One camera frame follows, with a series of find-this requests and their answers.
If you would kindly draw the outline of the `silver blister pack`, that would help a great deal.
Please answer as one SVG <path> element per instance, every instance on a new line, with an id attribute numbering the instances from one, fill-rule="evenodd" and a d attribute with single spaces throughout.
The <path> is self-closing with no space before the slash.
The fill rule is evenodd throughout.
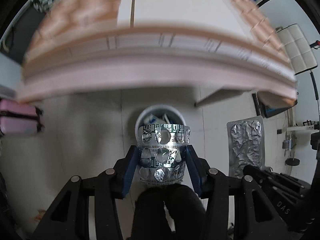
<path id="1" fill-rule="evenodd" d="M 229 176 L 242 178 L 244 167 L 265 167 L 265 132 L 261 116 L 227 123 Z"/>
<path id="2" fill-rule="evenodd" d="M 185 172 L 182 147 L 190 141 L 190 127 L 152 124 L 138 129 L 139 178 L 151 186 L 180 183 Z"/>

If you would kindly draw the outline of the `round trash bin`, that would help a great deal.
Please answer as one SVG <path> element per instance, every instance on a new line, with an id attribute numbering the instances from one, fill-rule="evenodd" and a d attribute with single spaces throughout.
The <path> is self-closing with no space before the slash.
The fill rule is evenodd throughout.
<path id="1" fill-rule="evenodd" d="M 135 123 L 135 137 L 137 144 L 140 145 L 138 130 L 144 125 L 153 124 L 177 124 L 186 125 L 182 114 L 170 105 L 157 104 L 144 109 Z"/>

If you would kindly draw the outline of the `dark trouser legs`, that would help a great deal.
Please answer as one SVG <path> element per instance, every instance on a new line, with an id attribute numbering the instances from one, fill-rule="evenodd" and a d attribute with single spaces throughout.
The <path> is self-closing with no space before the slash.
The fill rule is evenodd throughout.
<path id="1" fill-rule="evenodd" d="M 206 211 L 188 186 L 154 186 L 136 200 L 131 239 L 204 239 Z"/>

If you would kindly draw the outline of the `blue black scale board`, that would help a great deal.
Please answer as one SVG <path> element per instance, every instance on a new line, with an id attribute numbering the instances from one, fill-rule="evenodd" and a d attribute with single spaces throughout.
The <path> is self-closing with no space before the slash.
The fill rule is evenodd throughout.
<path id="1" fill-rule="evenodd" d="M 252 93 L 255 113 L 263 118 L 270 118 L 291 109 L 298 101 L 271 92 Z"/>

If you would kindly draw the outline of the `pink suitcase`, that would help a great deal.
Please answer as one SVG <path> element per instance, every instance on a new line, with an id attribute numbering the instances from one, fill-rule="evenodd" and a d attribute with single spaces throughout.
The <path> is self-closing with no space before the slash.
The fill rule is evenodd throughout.
<path id="1" fill-rule="evenodd" d="M 1 137 L 6 135 L 36 134 L 43 130 L 38 107 L 1 99 Z"/>

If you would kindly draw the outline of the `white leather chair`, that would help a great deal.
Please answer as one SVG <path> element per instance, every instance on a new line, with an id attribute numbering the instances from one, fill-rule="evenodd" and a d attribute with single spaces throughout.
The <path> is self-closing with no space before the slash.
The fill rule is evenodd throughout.
<path id="1" fill-rule="evenodd" d="M 295 23 L 279 29 L 277 35 L 284 45 L 296 75 L 318 67 L 310 43 L 298 24 Z"/>

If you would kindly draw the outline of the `checkered tablecloth table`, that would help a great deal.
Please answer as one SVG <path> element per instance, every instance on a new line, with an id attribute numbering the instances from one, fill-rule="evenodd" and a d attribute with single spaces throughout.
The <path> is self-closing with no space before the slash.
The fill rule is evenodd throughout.
<path id="1" fill-rule="evenodd" d="M 297 99 L 284 46 L 254 0 L 56 0 L 22 66 L 20 102 L 197 85 Z"/>

